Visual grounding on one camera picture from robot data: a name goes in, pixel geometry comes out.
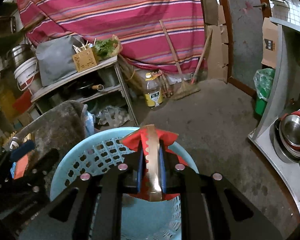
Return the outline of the red foil wrapper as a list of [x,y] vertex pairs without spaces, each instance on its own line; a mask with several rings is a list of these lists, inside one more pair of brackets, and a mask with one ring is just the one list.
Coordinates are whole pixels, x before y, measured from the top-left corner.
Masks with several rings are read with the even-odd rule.
[[132,197],[149,202],[172,200],[178,193],[168,194],[165,186],[167,177],[173,173],[176,164],[189,166],[185,158],[177,155],[168,147],[173,145],[178,135],[173,132],[146,125],[120,140],[121,144],[134,152],[143,150],[146,166],[142,169],[145,175],[141,179],[141,189]]

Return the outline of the green bagged trash bin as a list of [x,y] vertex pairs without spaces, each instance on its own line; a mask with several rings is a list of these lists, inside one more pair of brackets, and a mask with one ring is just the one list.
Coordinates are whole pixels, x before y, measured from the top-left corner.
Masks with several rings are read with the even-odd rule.
[[270,97],[271,89],[275,77],[275,70],[273,68],[264,68],[256,71],[253,81],[257,92],[255,113],[262,116],[268,99]]

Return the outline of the light blue plastic basket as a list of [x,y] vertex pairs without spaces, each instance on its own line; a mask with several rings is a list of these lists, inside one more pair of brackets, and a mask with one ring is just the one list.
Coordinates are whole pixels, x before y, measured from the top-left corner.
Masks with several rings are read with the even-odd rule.
[[119,143],[130,127],[109,129],[84,139],[61,160],[46,208],[49,239],[190,239],[187,182],[198,168],[178,144],[170,148],[179,196],[149,202],[141,190],[145,157]]

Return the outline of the grey shaggy table mat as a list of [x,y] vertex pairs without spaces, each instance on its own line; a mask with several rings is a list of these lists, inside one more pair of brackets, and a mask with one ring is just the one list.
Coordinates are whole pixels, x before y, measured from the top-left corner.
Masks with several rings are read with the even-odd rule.
[[30,167],[43,159],[51,150],[58,151],[58,160],[45,177],[45,188],[50,191],[56,168],[63,157],[79,142],[85,139],[85,114],[87,105],[68,100],[47,111],[28,124],[15,136],[24,139],[31,133],[36,146],[29,157]]

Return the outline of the red plastic basket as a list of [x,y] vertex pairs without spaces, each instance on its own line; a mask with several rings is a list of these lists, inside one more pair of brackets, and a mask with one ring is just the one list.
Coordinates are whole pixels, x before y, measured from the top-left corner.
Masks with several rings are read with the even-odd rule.
[[26,90],[21,97],[19,97],[12,105],[12,107],[19,113],[23,114],[27,111],[32,103],[31,103],[32,94],[30,90]]

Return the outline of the steel bowls stack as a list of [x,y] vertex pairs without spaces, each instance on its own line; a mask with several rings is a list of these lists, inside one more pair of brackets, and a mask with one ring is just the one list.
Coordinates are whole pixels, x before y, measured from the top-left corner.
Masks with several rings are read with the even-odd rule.
[[277,118],[273,130],[277,156],[285,163],[300,164],[300,111]]

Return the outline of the yellow label oil bottle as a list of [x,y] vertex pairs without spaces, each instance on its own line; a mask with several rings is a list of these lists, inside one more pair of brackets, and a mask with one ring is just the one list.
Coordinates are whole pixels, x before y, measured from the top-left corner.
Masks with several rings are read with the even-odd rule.
[[163,96],[158,78],[148,72],[145,76],[145,82],[144,95],[147,106],[150,108],[159,107],[163,102]]

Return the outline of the white plastic bucket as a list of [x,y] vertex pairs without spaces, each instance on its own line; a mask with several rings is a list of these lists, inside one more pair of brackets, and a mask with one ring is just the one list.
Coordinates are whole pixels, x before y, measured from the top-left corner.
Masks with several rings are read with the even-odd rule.
[[22,92],[29,90],[31,95],[34,95],[43,87],[36,57],[22,63],[13,74],[17,81],[17,87]]

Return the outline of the grey low shelf table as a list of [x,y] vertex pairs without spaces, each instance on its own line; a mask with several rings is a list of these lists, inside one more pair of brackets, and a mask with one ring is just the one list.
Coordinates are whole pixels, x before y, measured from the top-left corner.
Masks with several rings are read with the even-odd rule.
[[122,97],[125,98],[129,116],[138,126],[117,56],[104,60],[87,70],[70,75],[49,86],[42,87],[31,97],[31,102],[37,104],[38,100],[45,95],[53,96],[64,92],[65,97],[84,103],[117,91],[121,92]]

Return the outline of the steel pot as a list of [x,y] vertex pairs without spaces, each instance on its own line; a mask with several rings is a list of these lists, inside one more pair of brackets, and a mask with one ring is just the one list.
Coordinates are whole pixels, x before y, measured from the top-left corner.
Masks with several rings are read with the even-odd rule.
[[7,54],[8,61],[11,67],[18,68],[21,64],[34,57],[29,44],[21,44],[14,47]]

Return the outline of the grey felt bag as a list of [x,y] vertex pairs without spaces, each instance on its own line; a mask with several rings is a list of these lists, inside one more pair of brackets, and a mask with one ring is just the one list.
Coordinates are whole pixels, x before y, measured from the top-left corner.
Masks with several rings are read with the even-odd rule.
[[42,86],[54,84],[77,72],[72,59],[73,45],[81,47],[83,39],[77,35],[64,36],[38,44],[36,58]]

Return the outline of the yellow chopstick holder box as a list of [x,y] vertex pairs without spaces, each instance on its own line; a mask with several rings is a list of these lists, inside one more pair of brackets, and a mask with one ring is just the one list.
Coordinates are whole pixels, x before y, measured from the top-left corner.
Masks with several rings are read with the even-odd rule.
[[95,67],[99,63],[95,48],[88,48],[72,56],[76,70],[82,72],[84,70]]

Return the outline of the leafy greens in bag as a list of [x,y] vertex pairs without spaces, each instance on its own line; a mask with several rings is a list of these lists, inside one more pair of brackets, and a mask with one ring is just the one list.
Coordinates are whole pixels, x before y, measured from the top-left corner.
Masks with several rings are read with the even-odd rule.
[[116,35],[104,40],[95,40],[93,48],[100,61],[117,56],[123,50],[122,44]]

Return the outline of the brown cardboard sheet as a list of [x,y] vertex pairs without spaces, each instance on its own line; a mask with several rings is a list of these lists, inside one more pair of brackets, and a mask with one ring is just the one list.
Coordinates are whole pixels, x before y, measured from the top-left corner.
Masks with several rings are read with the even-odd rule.
[[263,34],[263,58],[262,64],[276,68],[276,57],[277,57],[277,41],[278,31],[277,25],[270,21],[270,18],[266,17],[263,20],[262,25]]

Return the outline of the pink striped cloth curtain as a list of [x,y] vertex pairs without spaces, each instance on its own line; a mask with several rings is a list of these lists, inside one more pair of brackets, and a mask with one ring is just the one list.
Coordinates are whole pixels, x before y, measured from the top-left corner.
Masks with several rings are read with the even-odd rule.
[[38,45],[66,35],[90,42],[117,36],[136,67],[194,72],[205,42],[200,0],[17,0],[23,25],[44,19],[29,40]]

